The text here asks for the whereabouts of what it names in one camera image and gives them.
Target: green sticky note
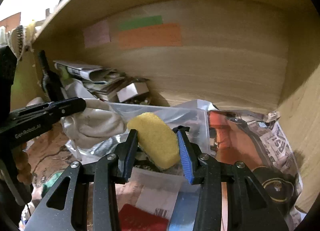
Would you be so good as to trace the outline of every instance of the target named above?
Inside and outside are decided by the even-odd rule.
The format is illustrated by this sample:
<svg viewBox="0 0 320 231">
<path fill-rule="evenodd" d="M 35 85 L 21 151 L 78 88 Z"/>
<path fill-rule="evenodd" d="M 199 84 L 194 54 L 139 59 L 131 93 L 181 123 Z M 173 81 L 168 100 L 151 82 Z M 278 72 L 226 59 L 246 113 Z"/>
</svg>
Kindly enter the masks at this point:
<svg viewBox="0 0 320 231">
<path fill-rule="evenodd" d="M 152 25 L 161 25 L 162 24 L 162 17 L 161 16 L 151 16 L 151 17 L 144 17 L 144 18 L 135 18 L 131 20 L 124 21 L 119 24 L 119 30 L 129 30 L 135 28 L 142 28 Z"/>
</svg>

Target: black bottle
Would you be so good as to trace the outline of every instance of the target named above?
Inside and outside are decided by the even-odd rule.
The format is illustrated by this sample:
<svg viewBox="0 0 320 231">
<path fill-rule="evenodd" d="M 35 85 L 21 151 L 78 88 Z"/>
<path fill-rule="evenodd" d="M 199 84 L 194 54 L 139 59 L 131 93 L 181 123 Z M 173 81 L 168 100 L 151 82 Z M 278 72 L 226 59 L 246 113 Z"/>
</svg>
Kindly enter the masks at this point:
<svg viewBox="0 0 320 231">
<path fill-rule="evenodd" d="M 61 81 L 59 79 L 59 76 L 50 70 L 44 50 L 41 50 L 39 52 L 38 57 L 43 73 L 43 79 L 41 84 L 42 90 L 46 94 L 49 101 L 56 102 L 64 100 L 61 91 Z"/>
<path fill-rule="evenodd" d="M 11 86 L 16 71 L 17 58 L 8 45 L 0 44 L 0 123 L 10 112 Z"/>
</svg>

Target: paper stack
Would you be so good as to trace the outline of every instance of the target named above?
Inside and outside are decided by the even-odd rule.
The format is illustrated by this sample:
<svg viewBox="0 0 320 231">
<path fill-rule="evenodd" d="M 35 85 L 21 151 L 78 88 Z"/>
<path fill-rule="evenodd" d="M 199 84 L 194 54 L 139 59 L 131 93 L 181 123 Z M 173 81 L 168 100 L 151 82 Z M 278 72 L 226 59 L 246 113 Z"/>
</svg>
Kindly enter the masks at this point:
<svg viewBox="0 0 320 231">
<path fill-rule="evenodd" d="M 61 60 L 54 60 L 54 63 L 60 71 L 62 80 L 68 81 L 70 78 L 77 80 L 78 84 L 82 83 L 83 87 L 98 99 L 110 102 L 150 104 L 147 79 L 145 78 L 130 77 L 116 69 L 97 65 Z"/>
</svg>

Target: blue gripper pad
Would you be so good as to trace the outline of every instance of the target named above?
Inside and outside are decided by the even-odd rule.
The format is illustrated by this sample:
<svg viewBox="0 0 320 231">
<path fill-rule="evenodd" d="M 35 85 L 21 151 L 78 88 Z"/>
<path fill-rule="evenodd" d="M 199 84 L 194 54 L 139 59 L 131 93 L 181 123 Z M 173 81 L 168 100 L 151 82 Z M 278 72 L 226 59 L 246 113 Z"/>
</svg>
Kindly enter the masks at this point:
<svg viewBox="0 0 320 231">
<path fill-rule="evenodd" d="M 183 173 L 188 182 L 192 184 L 195 177 L 193 175 L 192 162 L 186 147 L 186 143 L 180 131 L 177 132 L 177 137 Z"/>
</svg>

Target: white cloth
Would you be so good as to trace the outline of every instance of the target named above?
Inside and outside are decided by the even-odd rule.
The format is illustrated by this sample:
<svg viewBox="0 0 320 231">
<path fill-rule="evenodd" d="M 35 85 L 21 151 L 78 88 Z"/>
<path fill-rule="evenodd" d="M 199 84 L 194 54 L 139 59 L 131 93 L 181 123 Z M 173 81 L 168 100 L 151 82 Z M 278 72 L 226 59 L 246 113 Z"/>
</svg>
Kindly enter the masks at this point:
<svg viewBox="0 0 320 231">
<path fill-rule="evenodd" d="M 99 99 L 85 99 L 87 104 L 83 112 L 61 119 L 65 134 L 75 146 L 89 149 L 114 135 L 126 130 L 126 123 L 121 116 Z"/>
</svg>

